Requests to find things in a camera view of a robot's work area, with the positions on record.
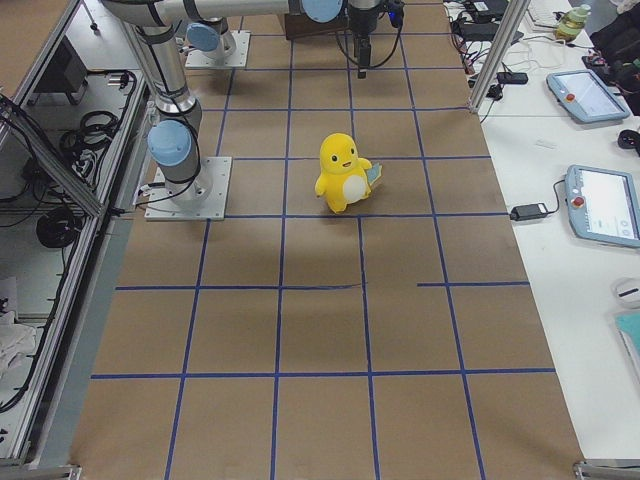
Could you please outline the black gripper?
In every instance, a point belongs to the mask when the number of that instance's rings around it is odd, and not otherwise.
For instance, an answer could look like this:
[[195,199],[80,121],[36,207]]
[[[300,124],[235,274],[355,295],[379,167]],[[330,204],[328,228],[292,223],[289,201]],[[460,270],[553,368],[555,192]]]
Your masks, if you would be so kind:
[[369,34],[375,30],[375,0],[349,0],[348,23],[356,34],[357,78],[365,79],[371,66]]

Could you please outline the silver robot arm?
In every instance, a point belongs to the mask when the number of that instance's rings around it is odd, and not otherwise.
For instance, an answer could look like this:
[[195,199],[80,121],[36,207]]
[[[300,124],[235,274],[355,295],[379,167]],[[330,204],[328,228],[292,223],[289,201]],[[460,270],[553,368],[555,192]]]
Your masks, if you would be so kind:
[[145,206],[148,213],[166,220],[223,217],[229,181],[218,180],[213,170],[231,165],[228,157],[207,159],[199,151],[202,108],[187,85],[175,41],[176,22],[202,28],[202,35],[189,36],[188,41],[225,59],[237,50],[232,33],[224,30],[230,17],[302,14],[327,23],[344,15],[360,49],[359,58],[368,61],[369,37],[384,9],[380,1],[107,1],[104,5],[123,23],[154,92],[159,122],[151,128],[147,145],[164,185]]
[[222,61],[236,51],[236,41],[226,17],[190,23],[186,28],[186,39],[196,50],[216,61]]

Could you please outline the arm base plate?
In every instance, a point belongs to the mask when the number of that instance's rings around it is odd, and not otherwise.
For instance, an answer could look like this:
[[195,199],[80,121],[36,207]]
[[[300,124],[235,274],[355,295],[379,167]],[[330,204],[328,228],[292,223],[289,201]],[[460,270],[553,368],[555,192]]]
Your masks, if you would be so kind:
[[221,221],[225,218],[226,203],[232,170],[231,157],[204,157],[199,175],[192,184],[184,186],[167,183],[160,167],[154,181],[162,186],[153,188],[144,217],[147,221]]
[[207,29],[187,31],[189,53],[185,67],[190,70],[244,68],[248,60],[251,32],[229,30],[218,34]]

